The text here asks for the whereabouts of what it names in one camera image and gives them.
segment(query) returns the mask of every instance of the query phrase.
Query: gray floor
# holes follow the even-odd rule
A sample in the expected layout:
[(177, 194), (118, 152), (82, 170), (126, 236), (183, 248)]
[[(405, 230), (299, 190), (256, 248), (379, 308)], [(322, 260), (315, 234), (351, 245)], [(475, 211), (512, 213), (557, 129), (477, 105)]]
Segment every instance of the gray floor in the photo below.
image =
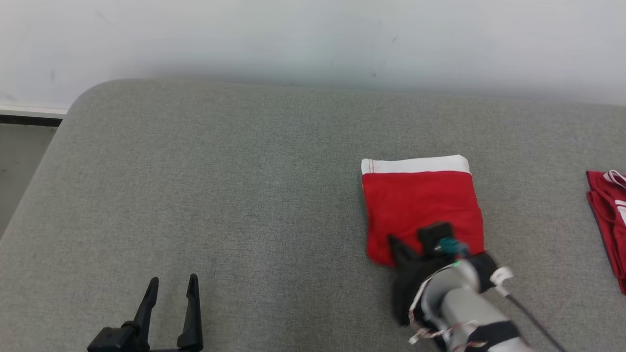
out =
[(0, 238), (56, 127), (0, 124)]

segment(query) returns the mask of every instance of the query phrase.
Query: folded red cloth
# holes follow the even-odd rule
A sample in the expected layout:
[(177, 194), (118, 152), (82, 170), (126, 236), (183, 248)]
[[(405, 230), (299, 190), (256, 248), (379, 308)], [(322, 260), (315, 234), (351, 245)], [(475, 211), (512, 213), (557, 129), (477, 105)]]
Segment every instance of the folded red cloth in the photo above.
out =
[(587, 171), (587, 199), (620, 289), (626, 294), (626, 179), (617, 171)]
[(454, 238), (472, 254), (485, 251), (483, 216), (467, 159), (461, 155), (386, 162), (361, 162), (367, 208), (367, 255), (393, 266), (387, 237), (394, 234), (418, 253), (417, 229), (450, 222)]

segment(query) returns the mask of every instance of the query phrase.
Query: black cable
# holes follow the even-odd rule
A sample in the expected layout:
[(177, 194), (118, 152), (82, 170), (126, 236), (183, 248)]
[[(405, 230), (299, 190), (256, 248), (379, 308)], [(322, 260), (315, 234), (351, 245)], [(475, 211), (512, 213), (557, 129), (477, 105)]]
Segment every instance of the black cable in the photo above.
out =
[(550, 335), (548, 330), (543, 325), (541, 325), (541, 323), (539, 323), (539, 321), (532, 314), (530, 314), (530, 312), (526, 308), (524, 308), (524, 306), (522, 306), (517, 299), (515, 299), (511, 294), (506, 295), (505, 298), (507, 298), (517, 308), (519, 308), (520, 311), (524, 313), (528, 317), (528, 319), (530, 319), (530, 321), (537, 327), (537, 329), (539, 329), (539, 331), (541, 331), (541, 333), (550, 340), (554, 347), (556, 347), (561, 352), (567, 352), (567, 350), (554, 337), (552, 337), (552, 335)]

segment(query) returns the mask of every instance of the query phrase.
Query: black baseboard strip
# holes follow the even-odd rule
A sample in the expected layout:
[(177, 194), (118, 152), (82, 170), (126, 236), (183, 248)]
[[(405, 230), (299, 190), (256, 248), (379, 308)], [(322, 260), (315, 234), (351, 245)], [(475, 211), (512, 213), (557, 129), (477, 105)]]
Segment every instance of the black baseboard strip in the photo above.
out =
[(59, 127), (61, 121), (63, 121), (62, 118), (0, 115), (0, 123), (12, 123), (15, 125)]

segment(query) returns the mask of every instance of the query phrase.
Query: red fabric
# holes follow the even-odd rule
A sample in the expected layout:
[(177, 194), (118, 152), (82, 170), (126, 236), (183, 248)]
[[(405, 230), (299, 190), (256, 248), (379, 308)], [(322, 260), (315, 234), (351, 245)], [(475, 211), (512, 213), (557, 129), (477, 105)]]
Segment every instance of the red fabric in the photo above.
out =
[(604, 173), (588, 171), (591, 190), (587, 192), (613, 272), (626, 294), (626, 224), (615, 201), (626, 202), (626, 189), (604, 178)]
[(483, 216), (470, 173), (366, 173), (363, 191), (369, 221), (367, 255), (376, 264), (394, 265), (389, 234), (421, 254), (417, 229), (438, 221), (452, 223), (454, 237), (472, 254), (485, 251)]

